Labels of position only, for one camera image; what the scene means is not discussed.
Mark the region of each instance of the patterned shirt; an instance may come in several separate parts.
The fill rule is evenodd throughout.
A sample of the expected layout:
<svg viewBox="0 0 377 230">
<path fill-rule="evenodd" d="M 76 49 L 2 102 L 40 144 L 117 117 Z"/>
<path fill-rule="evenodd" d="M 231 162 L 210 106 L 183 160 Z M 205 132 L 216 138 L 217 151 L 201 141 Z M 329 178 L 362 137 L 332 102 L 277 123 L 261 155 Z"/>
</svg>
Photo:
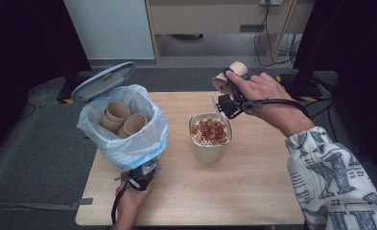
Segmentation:
<svg viewBox="0 0 377 230">
<path fill-rule="evenodd" d="M 377 192 L 350 150 L 322 127 L 289 137 L 288 171 L 311 230 L 377 229 Z"/>
</svg>

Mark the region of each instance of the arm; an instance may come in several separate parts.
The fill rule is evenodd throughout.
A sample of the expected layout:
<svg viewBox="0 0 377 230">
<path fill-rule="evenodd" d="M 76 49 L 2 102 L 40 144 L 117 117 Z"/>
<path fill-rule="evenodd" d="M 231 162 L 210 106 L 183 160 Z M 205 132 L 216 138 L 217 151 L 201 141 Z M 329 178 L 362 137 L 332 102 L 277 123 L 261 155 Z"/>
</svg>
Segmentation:
<svg viewBox="0 0 377 230">
<path fill-rule="evenodd" d="M 123 188 L 124 183 L 122 181 L 121 185 L 116 189 L 116 195 Z M 130 230 L 132 228 L 144 200 L 152 190 L 153 181 L 150 182 L 145 191 L 137 191 L 133 188 L 125 190 L 117 205 L 118 217 L 113 230 Z"/>
<path fill-rule="evenodd" d="M 229 71 L 226 75 L 249 101 L 291 100 L 284 88 L 265 73 L 250 80 Z M 332 143 L 325 129 L 293 107 L 267 104 L 253 108 L 248 115 L 265 120 L 288 137 L 286 146 L 291 156 L 287 167 L 311 229 L 376 229 L 376 189 L 347 148 Z"/>
</svg>

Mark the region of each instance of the cereal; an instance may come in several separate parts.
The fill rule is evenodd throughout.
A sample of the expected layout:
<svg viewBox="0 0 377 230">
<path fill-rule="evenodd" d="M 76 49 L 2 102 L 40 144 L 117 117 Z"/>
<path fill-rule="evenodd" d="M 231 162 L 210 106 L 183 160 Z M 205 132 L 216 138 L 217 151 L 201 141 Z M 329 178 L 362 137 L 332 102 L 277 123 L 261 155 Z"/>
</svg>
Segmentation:
<svg viewBox="0 0 377 230">
<path fill-rule="evenodd" d="M 203 119 L 191 126 L 195 140 L 203 145 L 220 145 L 226 142 L 226 125 L 217 119 Z"/>
</svg>

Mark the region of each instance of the white cabinet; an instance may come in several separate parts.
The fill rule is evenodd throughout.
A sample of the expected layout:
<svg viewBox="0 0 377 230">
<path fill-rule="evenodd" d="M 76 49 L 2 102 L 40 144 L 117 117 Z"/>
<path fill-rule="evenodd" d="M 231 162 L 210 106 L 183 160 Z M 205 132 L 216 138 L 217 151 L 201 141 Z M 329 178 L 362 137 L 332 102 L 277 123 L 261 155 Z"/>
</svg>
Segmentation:
<svg viewBox="0 0 377 230">
<path fill-rule="evenodd" d="M 64 0 L 89 60 L 154 59 L 144 0 Z"/>
<path fill-rule="evenodd" d="M 256 33 L 269 21 L 269 35 L 259 37 L 273 63 L 285 34 L 302 34 L 315 0 L 284 0 L 280 6 L 257 0 L 146 0 L 154 50 L 160 60 L 163 35 Z"/>
</svg>

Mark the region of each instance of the left hand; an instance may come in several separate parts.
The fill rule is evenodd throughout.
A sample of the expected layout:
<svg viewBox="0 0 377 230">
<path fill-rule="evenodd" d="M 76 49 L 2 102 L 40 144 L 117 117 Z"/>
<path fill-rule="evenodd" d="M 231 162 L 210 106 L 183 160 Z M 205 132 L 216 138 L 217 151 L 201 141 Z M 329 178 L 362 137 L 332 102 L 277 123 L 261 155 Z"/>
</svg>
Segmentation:
<svg viewBox="0 0 377 230">
<path fill-rule="evenodd" d="M 122 190 L 126 182 L 122 181 L 120 186 L 116 189 L 116 195 Z M 137 191 L 132 187 L 125 190 L 117 205 L 117 220 L 113 226 L 114 230 L 130 230 L 134 225 L 134 221 L 140 211 L 140 207 L 143 204 L 146 197 L 153 190 L 153 181 L 145 191 Z"/>
</svg>

